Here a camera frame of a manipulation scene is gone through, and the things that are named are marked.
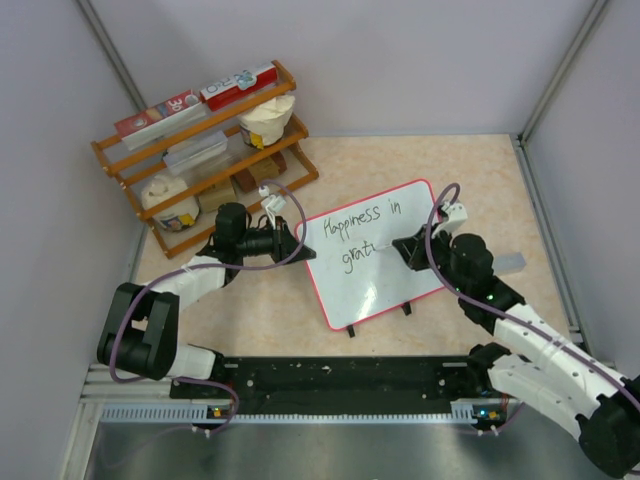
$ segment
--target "beige tabletop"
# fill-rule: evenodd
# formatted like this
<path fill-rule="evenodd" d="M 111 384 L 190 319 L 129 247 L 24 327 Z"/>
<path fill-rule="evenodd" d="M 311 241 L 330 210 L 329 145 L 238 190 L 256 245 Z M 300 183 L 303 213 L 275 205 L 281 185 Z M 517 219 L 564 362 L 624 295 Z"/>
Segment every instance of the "beige tabletop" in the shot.
<path fill-rule="evenodd" d="M 297 190 L 307 216 L 426 178 L 437 195 L 450 182 L 462 186 L 469 221 L 459 230 L 481 235 L 494 255 L 521 252 L 527 265 L 504 280 L 558 331 L 567 322 L 533 211 L 506 135 L 332 137 L 301 142 L 320 178 Z M 281 215 L 294 226 L 289 202 Z M 147 235 L 138 271 L 151 280 L 186 263 L 200 247 L 167 260 Z M 268 257 L 247 265 L 267 265 Z M 441 291 L 356 326 L 356 337 L 331 331 L 304 262 L 265 272 L 240 272 L 180 317 L 181 342 L 225 355 L 444 355 L 465 354 L 491 337 L 468 320 L 456 298 Z"/>

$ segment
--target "box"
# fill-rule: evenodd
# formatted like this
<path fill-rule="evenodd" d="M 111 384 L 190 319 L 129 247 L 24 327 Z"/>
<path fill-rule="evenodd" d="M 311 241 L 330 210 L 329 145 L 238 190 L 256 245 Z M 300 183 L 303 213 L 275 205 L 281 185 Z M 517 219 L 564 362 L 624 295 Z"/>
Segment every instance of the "box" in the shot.
<path fill-rule="evenodd" d="M 243 192 L 251 192 L 258 188 L 258 184 L 267 178 L 276 178 L 284 173 L 287 169 L 287 162 L 282 153 L 277 152 L 270 157 L 254 163 L 250 167 L 242 170 L 235 175 L 233 179 L 238 182 Z"/>
<path fill-rule="evenodd" d="M 187 90 L 114 123 L 114 127 L 127 148 L 133 150 L 204 116 L 204 105 L 192 90 Z"/>
<path fill-rule="evenodd" d="M 265 63 L 213 82 L 200 90 L 200 97 L 212 111 L 215 111 L 277 80 L 278 71 L 275 65 Z"/>
<path fill-rule="evenodd" d="M 230 178 L 226 178 L 212 185 L 198 195 L 200 208 L 205 213 L 213 212 L 217 210 L 220 205 L 235 202 L 236 200 L 236 191 L 233 189 Z"/>
<path fill-rule="evenodd" d="M 169 171 L 180 175 L 207 160 L 220 155 L 227 149 L 227 136 L 222 131 L 208 134 L 199 141 L 187 140 L 169 148 L 163 157 Z"/>

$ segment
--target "white wall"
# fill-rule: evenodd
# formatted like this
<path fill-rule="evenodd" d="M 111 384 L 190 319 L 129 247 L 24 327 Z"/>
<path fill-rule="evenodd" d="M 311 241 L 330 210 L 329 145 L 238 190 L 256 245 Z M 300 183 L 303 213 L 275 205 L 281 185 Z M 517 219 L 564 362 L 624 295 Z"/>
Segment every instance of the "white wall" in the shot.
<path fill-rule="evenodd" d="M 54 478 L 137 222 L 89 142 L 131 107 L 70 0 L 0 7 L 0 478 Z"/>
<path fill-rule="evenodd" d="M 595 353 L 640 374 L 640 2 L 616 0 L 530 153 Z"/>
<path fill-rule="evenodd" d="M 520 132 L 591 0 L 93 0 L 147 102 L 277 58 L 312 135 Z"/>

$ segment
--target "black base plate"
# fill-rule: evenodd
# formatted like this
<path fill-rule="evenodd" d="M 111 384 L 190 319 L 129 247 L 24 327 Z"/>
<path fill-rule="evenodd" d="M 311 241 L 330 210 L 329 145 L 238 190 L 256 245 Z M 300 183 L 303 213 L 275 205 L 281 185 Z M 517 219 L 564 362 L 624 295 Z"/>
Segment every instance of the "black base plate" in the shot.
<path fill-rule="evenodd" d="M 450 401 L 478 397 L 470 389 L 466 358 L 227 357 L 214 380 L 235 389 L 241 414 L 448 413 Z M 228 398 L 223 391 L 187 383 L 173 385 L 170 396 Z"/>

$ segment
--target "wooden shelf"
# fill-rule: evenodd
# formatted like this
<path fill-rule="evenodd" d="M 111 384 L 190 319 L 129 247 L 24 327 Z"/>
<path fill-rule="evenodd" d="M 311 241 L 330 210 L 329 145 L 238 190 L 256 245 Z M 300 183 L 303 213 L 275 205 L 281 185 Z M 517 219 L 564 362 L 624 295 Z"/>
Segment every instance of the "wooden shelf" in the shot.
<path fill-rule="evenodd" d="M 214 229 L 213 223 L 215 220 L 215 214 L 201 215 L 200 217 L 202 218 L 202 221 L 199 217 L 196 225 L 183 232 L 166 232 L 161 227 L 157 227 L 156 222 L 153 220 L 153 216 L 176 203 L 181 202 L 186 198 L 193 197 L 206 190 L 211 185 L 219 183 L 241 170 L 259 162 L 260 160 L 280 151 L 283 151 L 283 154 L 285 151 L 289 152 L 289 155 L 285 155 L 288 165 L 287 171 L 278 178 L 281 181 L 290 182 L 287 185 L 290 190 L 300 188 L 302 185 L 318 178 L 318 171 L 316 167 L 311 163 L 311 161 L 309 161 L 298 144 L 300 140 L 309 135 L 309 132 L 307 127 L 305 127 L 300 119 L 294 114 L 291 116 L 291 120 L 285 128 L 283 137 L 275 144 L 269 145 L 263 150 L 249 149 L 248 147 L 248 154 L 243 160 L 223 171 L 198 181 L 197 183 L 189 186 L 187 190 L 174 195 L 152 208 L 147 210 L 143 209 L 139 199 L 133 191 L 132 187 L 134 185 L 167 168 L 167 165 L 162 160 L 149 166 L 146 166 L 146 164 L 140 165 L 141 162 L 149 160 L 153 156 L 162 154 L 169 147 L 205 132 L 208 129 L 219 127 L 221 123 L 227 122 L 233 117 L 271 100 L 278 95 L 295 90 L 296 82 L 293 76 L 278 61 L 274 60 L 273 64 L 276 66 L 278 71 L 278 81 L 275 85 L 265 87 L 223 110 L 214 112 L 209 118 L 206 118 L 195 125 L 191 125 L 167 138 L 159 140 L 152 145 L 128 154 L 124 156 L 124 158 L 116 161 L 110 161 L 105 153 L 105 150 L 116 147 L 121 143 L 121 139 L 117 135 L 113 135 L 99 142 L 91 142 L 91 148 L 93 149 L 102 170 L 104 170 L 109 177 L 115 178 L 129 200 L 129 203 L 131 203 L 136 216 L 141 221 L 149 225 L 155 238 L 162 247 L 162 251 L 168 258 L 171 258 L 187 248 L 206 240 Z M 227 128 L 224 133 L 227 137 L 239 135 L 240 127 L 237 125 L 232 126 Z M 134 172 L 129 172 L 128 175 L 125 175 L 125 171 L 134 166 L 138 166 L 133 169 Z M 300 169 L 304 170 L 306 173 L 301 174 Z M 238 201 L 246 205 L 247 209 L 253 213 L 260 209 L 260 200 L 258 198 L 259 196 L 257 195 L 257 192 L 252 192 L 250 194 L 239 195 Z"/>
<path fill-rule="evenodd" d="M 101 142 L 92 142 L 91 146 L 98 156 L 98 160 L 100 161 L 102 169 L 105 170 L 107 175 L 114 176 L 114 174 L 119 173 L 126 168 L 132 167 L 145 160 L 146 158 L 149 158 L 158 153 L 162 153 L 169 147 L 183 142 L 193 137 L 194 135 L 202 133 L 211 127 L 215 127 L 216 125 L 226 122 L 227 120 L 243 112 L 246 112 L 253 107 L 257 107 L 258 105 L 271 100 L 278 95 L 282 95 L 291 90 L 295 90 L 296 82 L 291 74 L 287 71 L 287 69 L 285 69 L 277 60 L 274 60 L 273 64 L 276 66 L 276 69 L 278 71 L 278 83 L 275 86 L 262 89 L 261 91 L 250 95 L 246 99 L 238 101 L 221 110 L 220 112 L 215 113 L 213 116 L 207 118 L 206 120 L 203 120 L 196 125 L 186 128 L 185 130 L 182 130 L 181 132 L 178 132 L 174 135 L 171 135 L 164 140 L 160 140 L 153 145 L 149 145 L 148 147 L 145 147 L 142 150 L 135 152 L 121 160 L 112 163 L 109 162 L 106 155 L 104 155 L 104 150 L 113 147 L 114 145 L 117 145 L 122 141 L 118 135 L 113 135 L 105 140 L 102 140 Z"/>

